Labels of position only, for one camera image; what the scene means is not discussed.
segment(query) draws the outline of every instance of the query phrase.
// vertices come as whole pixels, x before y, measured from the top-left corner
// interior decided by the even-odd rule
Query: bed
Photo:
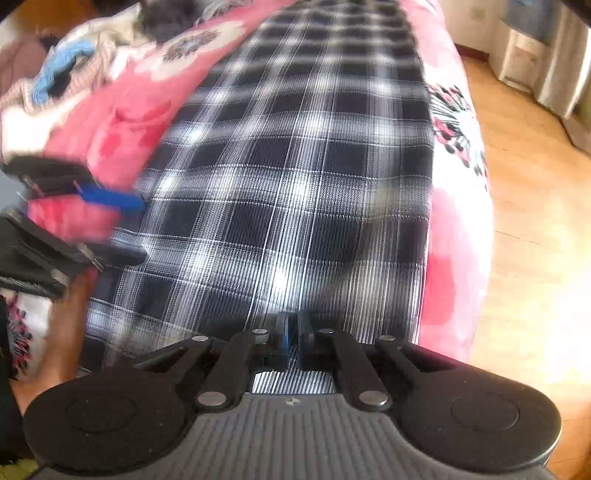
[[[83,368],[196,332],[227,340],[280,311],[469,359],[492,205],[435,0],[253,0],[124,65],[45,152],[134,188],[144,215],[77,197],[29,208],[64,240],[84,232],[148,252],[101,275]],[[324,380],[256,387],[311,393]]]

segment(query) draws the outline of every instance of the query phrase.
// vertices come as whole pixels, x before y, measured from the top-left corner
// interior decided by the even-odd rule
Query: floral pattern
[[[164,53],[162,56],[162,59],[164,61],[172,61],[186,57],[187,55],[197,51],[199,47],[208,44],[212,40],[215,40],[218,35],[219,33],[215,30],[206,30],[191,37],[182,38],[178,42],[168,47],[166,53]]]
[[[477,177],[482,178],[488,190],[484,147],[474,142],[480,135],[470,103],[456,86],[430,85],[429,91],[435,138],[449,154],[456,155],[466,168],[471,168]]]
[[[8,302],[8,339],[12,357],[12,376],[26,372],[31,360],[33,335],[27,328],[27,312],[17,307],[18,296]]]
[[[246,29],[240,21],[222,22],[206,30],[189,30],[166,42],[161,49],[140,62],[136,73],[148,73],[153,82],[164,82],[181,74],[200,55],[225,48],[244,36]]]

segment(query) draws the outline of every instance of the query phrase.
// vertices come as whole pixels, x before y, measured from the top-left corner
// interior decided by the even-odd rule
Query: blue fabric
[[[35,79],[33,104],[43,105],[48,102],[48,90],[53,85],[55,76],[68,69],[78,57],[90,57],[94,52],[95,45],[89,40],[74,40],[56,50],[47,58]]]
[[[101,189],[95,185],[84,185],[80,189],[80,197],[87,203],[106,205],[122,212],[144,211],[144,201],[135,193]]]

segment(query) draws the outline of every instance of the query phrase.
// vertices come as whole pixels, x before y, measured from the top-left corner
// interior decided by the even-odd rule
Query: black and white plaid fabric
[[[197,331],[228,338],[280,311],[330,317],[362,342],[417,340],[432,160],[429,94],[396,1],[275,14],[212,69],[138,180],[147,211],[114,238],[149,260],[100,279],[85,366]],[[268,375],[258,388],[315,381]]]

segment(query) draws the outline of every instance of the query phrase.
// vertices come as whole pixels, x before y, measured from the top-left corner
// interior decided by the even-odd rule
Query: metal pin
[[[103,265],[101,265],[101,263],[96,259],[93,258],[92,259],[92,264],[95,266],[95,268],[99,271],[102,272],[105,268],[103,267]]]
[[[59,283],[61,283],[64,286],[68,286],[68,284],[70,283],[70,280],[68,279],[68,277],[66,277],[62,272],[60,272],[56,268],[54,268],[50,274],[54,280],[57,280]]]
[[[377,390],[367,390],[359,395],[359,399],[362,403],[370,405],[372,407],[383,407],[389,400],[389,397]]]
[[[13,220],[16,220],[17,222],[20,222],[22,219],[22,215],[18,213],[15,209],[10,210],[10,212],[8,212],[8,216]]]
[[[205,407],[221,407],[228,398],[222,392],[203,392],[197,397],[197,401]]]
[[[82,242],[76,245],[76,248],[82,252],[82,254],[88,258],[89,260],[94,259],[95,255],[90,248],[86,244]]]

